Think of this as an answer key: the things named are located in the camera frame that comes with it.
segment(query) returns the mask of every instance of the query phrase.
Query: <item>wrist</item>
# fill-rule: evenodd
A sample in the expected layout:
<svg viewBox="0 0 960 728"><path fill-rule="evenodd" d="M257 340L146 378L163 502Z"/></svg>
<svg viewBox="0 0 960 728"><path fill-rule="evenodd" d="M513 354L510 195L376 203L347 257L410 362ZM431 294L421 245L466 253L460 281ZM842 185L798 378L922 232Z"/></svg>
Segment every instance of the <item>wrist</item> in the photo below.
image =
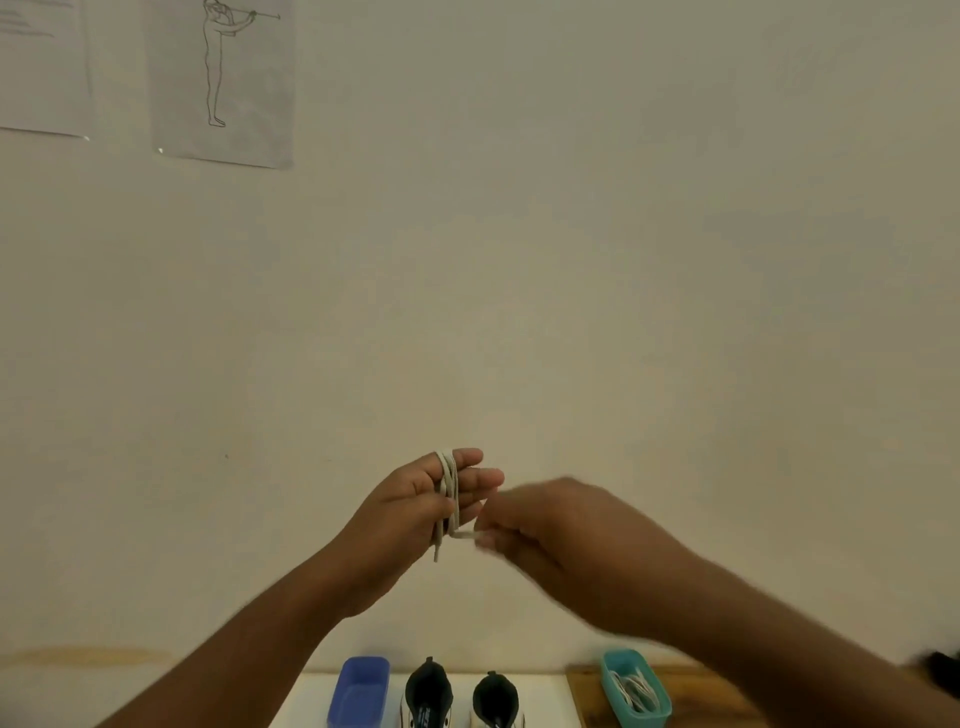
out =
<svg viewBox="0 0 960 728"><path fill-rule="evenodd" d="M350 585L329 554L319 551L291 576L297 578L302 610L312 622L328 631L348 616Z"/></svg>

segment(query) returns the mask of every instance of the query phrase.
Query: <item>sneaker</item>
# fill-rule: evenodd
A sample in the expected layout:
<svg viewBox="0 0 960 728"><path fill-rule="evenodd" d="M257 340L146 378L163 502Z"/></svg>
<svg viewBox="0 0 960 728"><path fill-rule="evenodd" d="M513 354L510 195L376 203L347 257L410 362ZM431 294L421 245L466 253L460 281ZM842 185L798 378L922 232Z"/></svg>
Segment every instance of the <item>sneaker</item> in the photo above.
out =
<svg viewBox="0 0 960 728"><path fill-rule="evenodd" d="M524 728L520 698L503 675L488 672L473 690L470 728Z"/></svg>
<svg viewBox="0 0 960 728"><path fill-rule="evenodd" d="M444 668L432 657L407 680L400 700L400 728L448 728L453 689Z"/></svg>

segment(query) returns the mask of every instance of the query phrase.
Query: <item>human figure sketch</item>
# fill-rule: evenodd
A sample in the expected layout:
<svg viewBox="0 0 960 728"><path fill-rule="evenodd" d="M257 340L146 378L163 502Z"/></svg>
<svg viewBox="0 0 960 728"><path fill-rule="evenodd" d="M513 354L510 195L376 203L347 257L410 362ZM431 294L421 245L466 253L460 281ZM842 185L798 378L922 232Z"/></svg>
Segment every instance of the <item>human figure sketch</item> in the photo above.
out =
<svg viewBox="0 0 960 728"><path fill-rule="evenodd" d="M236 36L253 23L256 11L245 12L243 20L235 22L234 9L218 0L204 0L206 18L204 20L204 39L206 40L206 123L211 127L225 127L227 124L217 118L217 99L220 96L220 82L224 75L224 36Z"/></svg>

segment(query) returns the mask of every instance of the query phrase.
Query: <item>poster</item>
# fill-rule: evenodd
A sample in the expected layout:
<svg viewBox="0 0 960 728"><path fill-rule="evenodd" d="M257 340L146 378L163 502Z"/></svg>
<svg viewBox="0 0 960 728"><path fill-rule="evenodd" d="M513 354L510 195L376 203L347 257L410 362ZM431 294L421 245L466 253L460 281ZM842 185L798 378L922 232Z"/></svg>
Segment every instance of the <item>poster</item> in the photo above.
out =
<svg viewBox="0 0 960 728"><path fill-rule="evenodd" d="M293 0L144 0L144 23L162 154L293 163Z"/></svg>
<svg viewBox="0 0 960 728"><path fill-rule="evenodd" d="M80 0L0 0L0 127L90 134Z"/></svg>

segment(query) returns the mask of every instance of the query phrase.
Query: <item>right hand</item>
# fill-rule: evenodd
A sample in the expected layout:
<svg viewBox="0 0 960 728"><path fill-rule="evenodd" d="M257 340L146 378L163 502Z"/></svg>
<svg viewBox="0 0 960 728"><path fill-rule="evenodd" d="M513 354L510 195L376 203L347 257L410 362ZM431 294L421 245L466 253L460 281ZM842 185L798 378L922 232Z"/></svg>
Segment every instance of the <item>right hand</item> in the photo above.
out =
<svg viewBox="0 0 960 728"><path fill-rule="evenodd" d="M493 495L477 547L511 562L607 632L672 642L703 608L708 563L602 488L561 478Z"/></svg>

